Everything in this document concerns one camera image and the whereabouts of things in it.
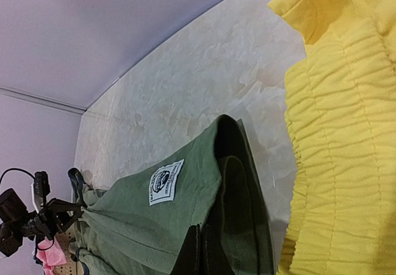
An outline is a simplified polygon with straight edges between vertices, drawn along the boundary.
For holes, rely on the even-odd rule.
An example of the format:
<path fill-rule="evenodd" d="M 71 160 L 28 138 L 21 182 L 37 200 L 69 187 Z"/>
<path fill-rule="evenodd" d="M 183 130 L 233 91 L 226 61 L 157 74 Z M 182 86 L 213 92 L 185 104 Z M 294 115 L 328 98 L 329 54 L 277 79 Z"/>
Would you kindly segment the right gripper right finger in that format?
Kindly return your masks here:
<path fill-rule="evenodd" d="M 220 189 L 201 240 L 203 274 L 274 274 L 269 217 L 241 120 L 220 118 L 214 154 Z"/>

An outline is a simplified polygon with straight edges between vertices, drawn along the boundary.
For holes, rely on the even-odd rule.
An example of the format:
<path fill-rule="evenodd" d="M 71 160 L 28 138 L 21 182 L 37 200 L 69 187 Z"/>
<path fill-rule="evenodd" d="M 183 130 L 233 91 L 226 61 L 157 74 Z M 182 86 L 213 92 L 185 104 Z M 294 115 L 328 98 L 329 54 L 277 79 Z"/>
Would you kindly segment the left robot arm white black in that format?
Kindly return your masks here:
<path fill-rule="evenodd" d="M 41 236 L 52 241 L 66 232 L 83 214 L 82 206 L 60 199 L 51 199 L 38 212 L 28 212 L 26 205 L 10 188 L 1 194 L 1 254 L 12 256 L 23 239 Z"/>

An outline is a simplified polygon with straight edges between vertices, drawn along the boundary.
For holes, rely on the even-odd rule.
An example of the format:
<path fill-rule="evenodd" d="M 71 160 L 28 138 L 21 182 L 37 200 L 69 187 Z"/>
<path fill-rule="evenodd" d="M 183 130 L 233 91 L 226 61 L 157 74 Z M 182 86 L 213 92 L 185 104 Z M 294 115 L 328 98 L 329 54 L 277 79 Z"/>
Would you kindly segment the olive green garment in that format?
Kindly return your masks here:
<path fill-rule="evenodd" d="M 162 162 L 107 190 L 81 189 L 74 251 L 86 274 L 176 274 L 188 228 L 209 218 L 220 189 L 214 154 L 218 117 Z"/>

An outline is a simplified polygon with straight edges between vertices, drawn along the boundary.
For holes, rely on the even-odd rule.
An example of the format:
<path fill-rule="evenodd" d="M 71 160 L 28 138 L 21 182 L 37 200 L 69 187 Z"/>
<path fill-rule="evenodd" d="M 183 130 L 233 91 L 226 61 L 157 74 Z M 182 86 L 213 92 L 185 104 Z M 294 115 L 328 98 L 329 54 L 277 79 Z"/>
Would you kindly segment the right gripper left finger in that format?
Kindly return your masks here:
<path fill-rule="evenodd" d="M 176 275 L 200 274 L 200 227 L 188 228 L 179 255 L 176 259 Z"/>

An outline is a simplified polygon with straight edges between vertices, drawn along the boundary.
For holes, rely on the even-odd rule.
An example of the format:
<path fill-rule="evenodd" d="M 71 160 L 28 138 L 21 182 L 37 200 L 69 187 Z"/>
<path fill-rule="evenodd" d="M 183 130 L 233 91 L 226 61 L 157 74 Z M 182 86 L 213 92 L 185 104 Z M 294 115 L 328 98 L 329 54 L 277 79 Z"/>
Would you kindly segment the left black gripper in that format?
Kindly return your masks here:
<path fill-rule="evenodd" d="M 51 199 L 34 218 L 38 232 L 47 238 L 66 232 L 83 214 L 81 208 L 77 203 Z"/>

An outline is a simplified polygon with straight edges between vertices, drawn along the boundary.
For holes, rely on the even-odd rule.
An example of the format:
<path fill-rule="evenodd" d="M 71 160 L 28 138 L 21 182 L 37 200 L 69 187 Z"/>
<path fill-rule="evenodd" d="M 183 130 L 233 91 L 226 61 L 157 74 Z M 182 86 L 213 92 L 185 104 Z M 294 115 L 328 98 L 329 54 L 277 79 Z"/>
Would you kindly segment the yellow shorts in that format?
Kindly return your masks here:
<path fill-rule="evenodd" d="M 279 274 L 395 273 L 395 0 L 271 0 L 306 57 L 285 73 L 296 159 Z"/>

